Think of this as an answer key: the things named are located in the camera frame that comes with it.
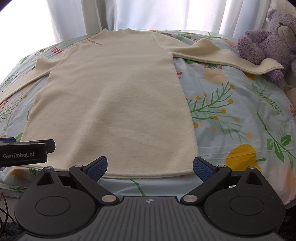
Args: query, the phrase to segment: teddy bear's leg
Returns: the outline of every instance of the teddy bear's leg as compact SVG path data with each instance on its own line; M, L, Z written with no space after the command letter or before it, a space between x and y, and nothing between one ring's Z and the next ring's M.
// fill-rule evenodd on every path
M280 69L275 69L265 74L270 82L279 84L284 80L284 74Z
M259 65L265 59L262 49L257 47L247 36L237 39L237 49L242 58Z

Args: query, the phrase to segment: cream sweater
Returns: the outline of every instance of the cream sweater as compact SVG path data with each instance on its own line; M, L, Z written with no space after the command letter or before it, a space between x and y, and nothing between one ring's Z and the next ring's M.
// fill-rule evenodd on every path
M257 66L207 39L188 46L155 32L103 30L73 44L0 94L1 103L50 74L37 93L22 141L54 139L48 162L67 170L108 159L105 177L152 178L193 173L198 155L190 111L173 57L233 66L252 74L283 67Z

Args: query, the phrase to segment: bed sheet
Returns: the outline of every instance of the bed sheet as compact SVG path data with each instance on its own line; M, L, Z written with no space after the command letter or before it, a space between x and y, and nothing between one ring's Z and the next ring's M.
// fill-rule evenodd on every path
M235 42L225 38L179 31L157 32L188 45L208 38L238 54ZM54 58L73 43L89 37L61 42L24 57L1 83L0 91L34 69L39 57ZM181 58L174 58L174 64L192 115L199 156L215 166L226 164L233 170L255 166L284 204L292 201L296 194L296 112L282 86L229 66ZM0 106L1 137L21 140L35 95L47 77L26 86ZM39 172L34 168L8 167L0 172L0 188L7 196L19 197ZM119 197L174 195L178 198L202 183L194 174L155 179L101 178L98 182Z

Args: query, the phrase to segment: blue gripper pad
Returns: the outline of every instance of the blue gripper pad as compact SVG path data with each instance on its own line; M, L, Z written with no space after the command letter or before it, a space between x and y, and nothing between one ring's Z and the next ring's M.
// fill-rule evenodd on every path
M107 171L108 161L106 157L99 157L83 168L83 171L92 180L98 181Z
M213 176L216 173L216 169L215 166L201 157L196 157L193 160L193 171L203 182Z
M14 137L0 138L0 142L16 142L17 140Z

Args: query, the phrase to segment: beige plush toy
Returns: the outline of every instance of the beige plush toy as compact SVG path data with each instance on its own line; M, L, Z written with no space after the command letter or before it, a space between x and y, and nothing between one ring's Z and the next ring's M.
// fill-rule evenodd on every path
M286 85L284 88L285 94L296 109L296 88L292 85Z

